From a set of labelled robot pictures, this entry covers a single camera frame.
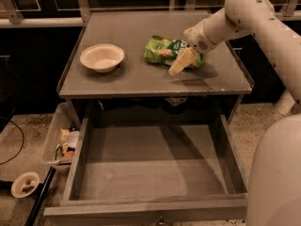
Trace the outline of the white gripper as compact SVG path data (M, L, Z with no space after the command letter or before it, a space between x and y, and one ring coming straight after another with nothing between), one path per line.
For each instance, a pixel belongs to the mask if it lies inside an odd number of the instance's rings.
M217 46L214 30L206 23L198 23L186 29L184 35L191 47L180 51L168 70L170 75L179 74L182 70L191 65L195 66L197 52L199 54L205 54Z

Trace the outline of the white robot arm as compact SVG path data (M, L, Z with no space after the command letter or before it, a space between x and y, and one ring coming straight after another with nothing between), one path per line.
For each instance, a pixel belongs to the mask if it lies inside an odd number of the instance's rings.
M301 37L280 21L269 0L225 0L224 7L184 31L189 47L169 73L225 40L251 35L293 99L301 100ZM253 156L246 226L301 226L301 115L269 127Z

